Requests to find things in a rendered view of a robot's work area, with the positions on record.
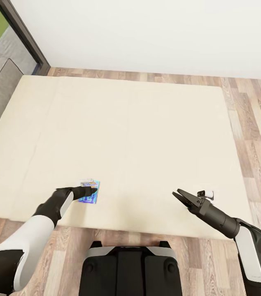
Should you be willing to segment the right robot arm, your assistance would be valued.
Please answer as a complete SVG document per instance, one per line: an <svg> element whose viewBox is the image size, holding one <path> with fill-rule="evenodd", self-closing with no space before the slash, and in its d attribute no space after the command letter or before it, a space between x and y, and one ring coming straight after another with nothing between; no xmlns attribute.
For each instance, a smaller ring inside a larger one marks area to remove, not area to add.
<svg viewBox="0 0 261 296"><path fill-rule="evenodd" d="M226 237L234 239L247 296L261 296L261 229L240 218L231 217L215 207L215 191L202 190L197 196L182 189L172 194L190 213L215 228Z"/></svg>

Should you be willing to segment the board game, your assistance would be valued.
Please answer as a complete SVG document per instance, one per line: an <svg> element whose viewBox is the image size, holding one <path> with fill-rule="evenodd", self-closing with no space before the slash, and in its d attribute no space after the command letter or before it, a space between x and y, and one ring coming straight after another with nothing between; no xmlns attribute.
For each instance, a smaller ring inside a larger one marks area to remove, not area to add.
<svg viewBox="0 0 261 296"><path fill-rule="evenodd" d="M99 186L100 186L100 181L94 180L93 183L85 183L85 184L83 184L83 186L84 187L97 188L98 190L95 193L93 193L91 196L89 196L89 197L82 197L82 198L80 198L79 199L79 202L96 204L97 203Z"/></svg>

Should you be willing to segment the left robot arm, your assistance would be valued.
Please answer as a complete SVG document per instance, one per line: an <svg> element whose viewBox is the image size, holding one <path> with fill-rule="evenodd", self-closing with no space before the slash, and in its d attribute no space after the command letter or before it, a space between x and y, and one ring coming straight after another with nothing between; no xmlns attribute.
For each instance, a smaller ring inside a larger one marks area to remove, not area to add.
<svg viewBox="0 0 261 296"><path fill-rule="evenodd" d="M57 221L73 200L89 197L98 190L83 186L93 182L90 177L77 178L75 188L57 188L19 230L0 244L0 296L9 296L27 286Z"/></svg>

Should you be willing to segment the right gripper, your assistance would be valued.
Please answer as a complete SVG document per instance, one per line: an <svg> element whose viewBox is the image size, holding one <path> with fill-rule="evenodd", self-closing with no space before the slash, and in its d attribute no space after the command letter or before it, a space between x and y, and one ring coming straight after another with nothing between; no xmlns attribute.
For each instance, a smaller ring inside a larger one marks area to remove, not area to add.
<svg viewBox="0 0 261 296"><path fill-rule="evenodd" d="M177 192L172 192L172 194L181 201L189 210L190 213L196 215L205 223L209 224L216 230L220 229L224 225L226 220L226 214L210 204L210 201L206 198L199 198L190 194L182 189L177 189Z"/></svg>

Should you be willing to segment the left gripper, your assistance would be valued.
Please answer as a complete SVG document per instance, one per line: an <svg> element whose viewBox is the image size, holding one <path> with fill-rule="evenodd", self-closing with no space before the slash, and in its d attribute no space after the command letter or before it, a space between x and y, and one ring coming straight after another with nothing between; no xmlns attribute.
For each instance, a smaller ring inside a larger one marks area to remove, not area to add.
<svg viewBox="0 0 261 296"><path fill-rule="evenodd" d="M95 193L98 189L97 188L92 188L92 187L76 187L79 191L79 197L78 199L82 197L89 197L93 193Z"/></svg>

